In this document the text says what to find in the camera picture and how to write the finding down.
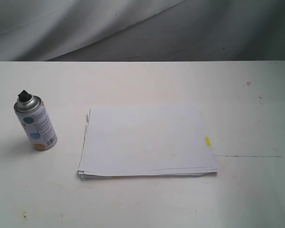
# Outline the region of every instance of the silver can top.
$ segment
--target silver can top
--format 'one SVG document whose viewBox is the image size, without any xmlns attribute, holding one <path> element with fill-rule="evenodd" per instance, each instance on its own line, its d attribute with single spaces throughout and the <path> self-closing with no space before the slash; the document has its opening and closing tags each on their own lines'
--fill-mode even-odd
<svg viewBox="0 0 285 228">
<path fill-rule="evenodd" d="M 14 105 L 14 110 L 19 113 L 28 113 L 34 111 L 41 105 L 41 99 L 37 96 L 27 93 L 23 90 Z"/>
</svg>

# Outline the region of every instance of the blue dot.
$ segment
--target blue dot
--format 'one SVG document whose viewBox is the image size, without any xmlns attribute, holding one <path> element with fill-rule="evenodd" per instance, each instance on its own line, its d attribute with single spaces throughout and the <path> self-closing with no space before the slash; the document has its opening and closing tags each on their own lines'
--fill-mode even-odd
<svg viewBox="0 0 285 228">
<path fill-rule="evenodd" d="M 33 139 L 40 139 L 41 135 L 39 133 L 31 133 L 29 134 Z"/>
</svg>

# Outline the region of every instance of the stack of paper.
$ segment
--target stack of paper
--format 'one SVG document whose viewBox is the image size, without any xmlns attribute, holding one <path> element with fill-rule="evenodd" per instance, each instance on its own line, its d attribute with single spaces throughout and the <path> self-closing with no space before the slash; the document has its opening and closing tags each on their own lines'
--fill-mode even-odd
<svg viewBox="0 0 285 228">
<path fill-rule="evenodd" d="M 207 136 L 192 104 L 93 107 L 78 173 L 108 178 L 216 172 Z"/>
</svg>

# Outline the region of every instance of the white table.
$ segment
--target white table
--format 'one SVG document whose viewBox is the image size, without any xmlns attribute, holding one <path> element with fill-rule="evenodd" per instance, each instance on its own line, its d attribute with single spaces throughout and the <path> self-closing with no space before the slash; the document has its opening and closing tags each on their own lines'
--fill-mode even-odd
<svg viewBox="0 0 285 228">
<path fill-rule="evenodd" d="M 14 114 L 22 89 L 46 104 L 49 151 Z M 184 101 L 201 110 L 217 176 L 77 177 L 91 106 Z M 0 63 L 0 228 L 79 226 L 285 228 L 285 61 Z"/>
</svg>

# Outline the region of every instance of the yellow tab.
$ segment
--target yellow tab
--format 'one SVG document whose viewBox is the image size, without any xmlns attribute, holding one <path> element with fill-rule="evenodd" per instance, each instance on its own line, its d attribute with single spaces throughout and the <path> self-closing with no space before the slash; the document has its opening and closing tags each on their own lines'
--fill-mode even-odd
<svg viewBox="0 0 285 228">
<path fill-rule="evenodd" d="M 207 146 L 211 147 L 211 143 L 210 143 L 209 137 L 205 137 L 205 140 L 206 140 Z"/>
</svg>

